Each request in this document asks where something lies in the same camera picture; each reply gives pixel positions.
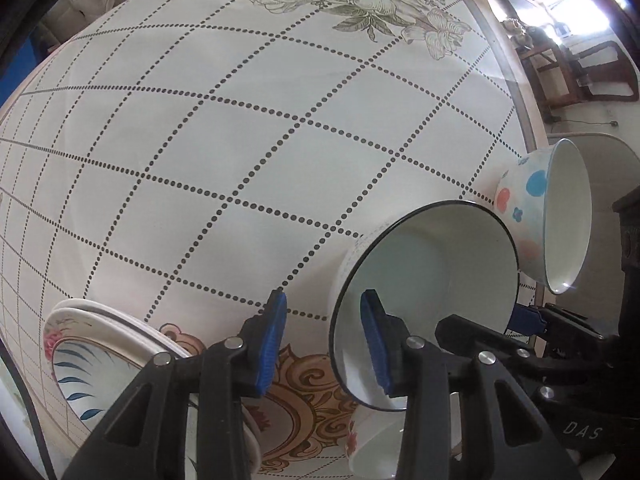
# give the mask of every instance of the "silver screw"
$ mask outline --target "silver screw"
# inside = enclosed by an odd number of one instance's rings
[[[423,348],[426,341],[422,339],[419,335],[411,335],[406,339],[406,345],[409,348],[420,349]]]
[[[542,395],[546,400],[551,400],[556,396],[553,388],[549,386],[540,386],[540,395]]]
[[[230,350],[237,350],[238,348],[242,348],[243,344],[244,341],[242,341],[242,338],[238,336],[228,337],[225,339],[225,347],[229,348]]]
[[[154,364],[156,366],[165,366],[171,362],[171,354],[169,352],[160,352],[154,355]]]
[[[485,365],[492,365],[495,363],[495,355],[488,350],[484,350],[478,354],[478,359]]]

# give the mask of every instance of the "wooden chair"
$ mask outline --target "wooden chair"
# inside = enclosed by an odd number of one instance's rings
[[[616,60],[608,63],[582,66],[579,60],[592,56],[596,52],[611,47],[616,51]],[[552,61],[538,69],[538,72],[546,72],[553,68],[559,68],[562,77],[566,83],[568,93],[555,96],[544,97],[542,105],[551,108],[559,108],[569,106],[576,103],[584,103],[589,101],[622,101],[633,102],[638,101],[640,95],[638,93],[638,77],[633,64],[615,41],[605,41],[601,44],[583,50],[578,54],[572,54],[571,51],[563,46],[555,44],[553,41],[544,43],[520,53],[520,59],[526,60],[532,56],[541,55],[549,59],[544,53],[550,50],[555,61]],[[594,94],[591,92],[589,85],[592,83],[626,83],[632,91],[632,95],[614,95],[614,94]]]

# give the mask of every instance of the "blue flower decoration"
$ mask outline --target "blue flower decoration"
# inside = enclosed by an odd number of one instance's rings
[[[538,170],[527,180],[527,193],[531,196],[543,196],[546,191],[546,172]]]

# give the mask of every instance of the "table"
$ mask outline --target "table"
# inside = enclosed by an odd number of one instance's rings
[[[546,142],[490,2],[128,0],[18,89],[0,110],[0,330],[76,446],[40,344],[57,302],[196,351],[281,286],[276,380],[248,403],[258,478],[350,476],[354,404],[326,355],[343,256],[425,203],[491,207],[504,168]]]

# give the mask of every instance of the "polka dot bowl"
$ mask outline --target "polka dot bowl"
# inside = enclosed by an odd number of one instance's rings
[[[561,139],[506,170],[494,211],[515,241],[520,270],[555,294],[569,289],[591,233],[589,176],[574,143]]]

